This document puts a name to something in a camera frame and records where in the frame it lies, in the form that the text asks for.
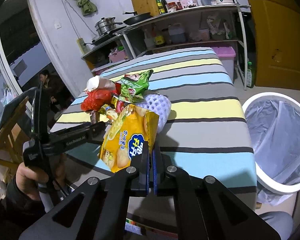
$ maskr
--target cutting board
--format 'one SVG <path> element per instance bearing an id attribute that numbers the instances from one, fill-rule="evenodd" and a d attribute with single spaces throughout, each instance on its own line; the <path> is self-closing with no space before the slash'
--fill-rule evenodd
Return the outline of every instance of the cutting board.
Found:
<path id="1" fill-rule="evenodd" d="M 150 12 L 151 16 L 160 15 L 156 0 L 131 0 L 131 2 L 138 14 Z"/>

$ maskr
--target metal screw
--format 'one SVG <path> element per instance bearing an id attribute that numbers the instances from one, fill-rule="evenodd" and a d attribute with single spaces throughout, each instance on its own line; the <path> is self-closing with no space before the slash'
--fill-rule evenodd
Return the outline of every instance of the metal screw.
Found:
<path id="1" fill-rule="evenodd" d="M 173 165 L 168 166 L 168 168 L 167 168 L 167 171 L 169 171 L 169 172 L 175 172 L 176 170 L 177 170 L 177 167 L 173 166 Z"/>
<path id="2" fill-rule="evenodd" d="M 210 183 L 210 184 L 213 184 L 215 183 L 216 179 L 212 176 L 208 176 L 206 177 L 206 182 Z"/>
<path id="3" fill-rule="evenodd" d="M 136 170 L 137 170 L 137 169 L 136 169 L 135 167 L 133 167 L 133 166 L 129 166 L 129 167 L 126 169 L 127 173 L 134 173 Z"/>
<path id="4" fill-rule="evenodd" d="M 98 182 L 98 178 L 96 178 L 96 177 L 91 177 L 88 179 L 89 185 L 95 185 L 97 182 Z"/>

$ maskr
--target yellow snack bag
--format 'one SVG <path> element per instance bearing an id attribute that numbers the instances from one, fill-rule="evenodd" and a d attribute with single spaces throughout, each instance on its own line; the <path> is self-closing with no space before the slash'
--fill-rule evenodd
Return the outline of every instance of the yellow snack bag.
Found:
<path id="1" fill-rule="evenodd" d="M 159 116 L 148 109 L 126 106 L 105 135 L 100 159 L 117 172 L 130 166 L 131 158 L 142 153 L 144 141 L 148 141 L 151 153 L 158 121 Z"/>

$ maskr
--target person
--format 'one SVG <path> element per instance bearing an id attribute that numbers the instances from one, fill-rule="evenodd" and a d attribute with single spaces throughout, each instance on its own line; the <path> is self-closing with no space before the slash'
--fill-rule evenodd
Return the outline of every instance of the person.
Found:
<path id="1" fill-rule="evenodd" d="M 65 155 L 60 156 L 56 180 L 65 186 Z M 21 163 L 7 186 L 6 197 L 0 202 L 0 240 L 17 240 L 21 233 L 45 214 L 37 182 L 46 183 L 47 173 Z"/>
<path id="2" fill-rule="evenodd" d="M 51 88 L 50 109 L 57 113 L 60 110 L 56 105 L 61 106 L 61 110 L 68 107 L 66 100 L 70 97 L 70 92 L 62 82 L 61 78 L 56 75 L 50 75 L 49 70 L 45 69 L 40 72 L 40 81 L 46 88 Z"/>
<path id="3" fill-rule="evenodd" d="M 263 213 L 259 217 L 278 232 L 281 240 L 288 240 L 293 229 L 293 220 L 290 214 L 283 211 L 272 211 Z"/>

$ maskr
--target striped bed cover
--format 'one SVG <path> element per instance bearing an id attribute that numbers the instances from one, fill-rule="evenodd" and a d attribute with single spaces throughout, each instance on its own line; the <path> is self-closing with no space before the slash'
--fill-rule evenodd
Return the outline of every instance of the striped bed cover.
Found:
<path id="1" fill-rule="evenodd" d="M 215 52 L 189 48 L 143 56 L 102 76 L 119 81 L 124 74 L 147 69 L 154 70 L 149 89 L 172 103 L 167 124 L 157 136 L 162 153 L 192 176 L 215 176 L 254 208 L 257 177 L 249 131 L 232 81 Z M 83 92 L 51 131 L 89 122 L 89 114 L 80 108 L 85 98 Z M 98 151 L 96 145 L 85 145 L 68 154 L 80 163 L 109 171 L 96 157 Z"/>

